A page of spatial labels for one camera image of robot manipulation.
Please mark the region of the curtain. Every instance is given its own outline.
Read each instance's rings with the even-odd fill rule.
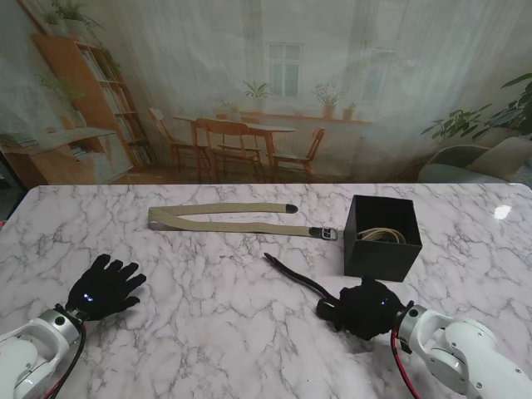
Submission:
[[[530,71],[530,52],[512,53],[510,45],[532,35],[530,3],[98,0],[91,15],[105,25],[98,35],[137,104],[160,108],[173,135],[190,141],[174,114],[213,116],[222,99],[250,109],[244,80],[277,85],[266,114],[312,117],[322,113],[312,90],[329,83],[343,90],[335,119],[354,101],[356,118],[371,124],[264,117],[298,129],[276,136],[276,149],[306,154],[310,133],[323,125],[326,137],[313,162],[318,174],[383,181],[401,179],[438,148],[471,143],[470,136],[421,136],[432,121],[488,102],[503,106],[516,93],[501,95],[500,87]]]

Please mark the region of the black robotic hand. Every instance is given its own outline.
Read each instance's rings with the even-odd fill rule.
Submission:
[[[139,265],[122,267],[120,260],[114,260],[106,268],[110,260],[111,256],[107,254],[96,258],[91,268],[72,287],[66,310],[77,309],[85,314],[85,320],[102,320],[140,302],[137,297],[128,297],[131,291],[146,281],[142,273],[130,278]]]
[[[362,284],[343,288],[340,299],[323,298],[316,312],[332,322],[337,331],[346,328],[351,334],[369,341],[392,330],[397,314],[405,310],[399,298],[383,283],[363,278]]]

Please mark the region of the khaki belt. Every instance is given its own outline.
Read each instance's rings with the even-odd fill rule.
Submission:
[[[337,231],[329,227],[284,226],[270,223],[195,222],[180,216],[187,214],[225,214],[241,212],[275,212],[295,214],[298,207],[292,204],[202,204],[157,206],[148,211],[148,225],[152,230],[220,231],[225,233],[266,233],[297,235],[316,239],[336,240]]]

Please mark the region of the black box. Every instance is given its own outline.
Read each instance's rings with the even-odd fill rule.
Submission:
[[[406,244],[363,241],[357,234],[376,227],[395,229]],[[403,281],[423,248],[414,203],[409,199],[355,195],[343,232],[343,273]]]

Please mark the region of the gray armchair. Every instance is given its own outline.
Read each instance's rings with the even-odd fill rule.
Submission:
[[[437,152],[421,169],[420,183],[506,183],[532,155],[532,142],[510,137],[494,148],[456,145]]]

